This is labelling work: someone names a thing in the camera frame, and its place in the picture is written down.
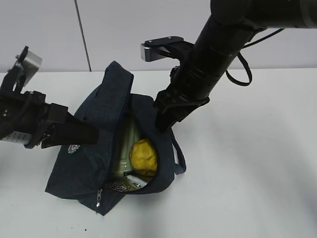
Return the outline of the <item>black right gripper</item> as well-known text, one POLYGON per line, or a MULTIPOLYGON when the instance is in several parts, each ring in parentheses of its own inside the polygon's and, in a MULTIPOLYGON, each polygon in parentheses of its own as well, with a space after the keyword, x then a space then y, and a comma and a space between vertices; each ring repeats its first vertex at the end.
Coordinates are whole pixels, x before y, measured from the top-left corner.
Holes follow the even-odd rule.
POLYGON ((154 107, 158 114, 156 127, 170 129, 191 111, 208 101, 211 92, 211 67, 179 65, 170 72, 170 84, 158 92, 154 107))

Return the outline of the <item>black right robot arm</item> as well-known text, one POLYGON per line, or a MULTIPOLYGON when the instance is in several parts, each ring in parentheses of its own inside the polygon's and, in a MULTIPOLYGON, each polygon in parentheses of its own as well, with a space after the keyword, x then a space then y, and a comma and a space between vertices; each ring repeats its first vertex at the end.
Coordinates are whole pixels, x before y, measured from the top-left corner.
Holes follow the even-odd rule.
POLYGON ((314 0, 213 0, 210 8, 211 15, 194 44, 172 38, 145 42, 165 48, 169 58, 180 61, 169 86, 155 100, 156 126, 161 131, 209 102, 211 90, 257 33, 317 26, 314 0))

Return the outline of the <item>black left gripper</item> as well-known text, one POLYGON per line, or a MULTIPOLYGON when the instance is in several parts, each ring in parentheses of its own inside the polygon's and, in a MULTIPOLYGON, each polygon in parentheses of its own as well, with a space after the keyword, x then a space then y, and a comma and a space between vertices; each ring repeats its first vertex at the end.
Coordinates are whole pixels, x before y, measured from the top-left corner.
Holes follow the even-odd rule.
POLYGON ((68 107, 47 104, 40 92, 0 92, 0 139, 24 145, 27 149, 41 145, 95 144, 99 130, 68 113, 68 107))

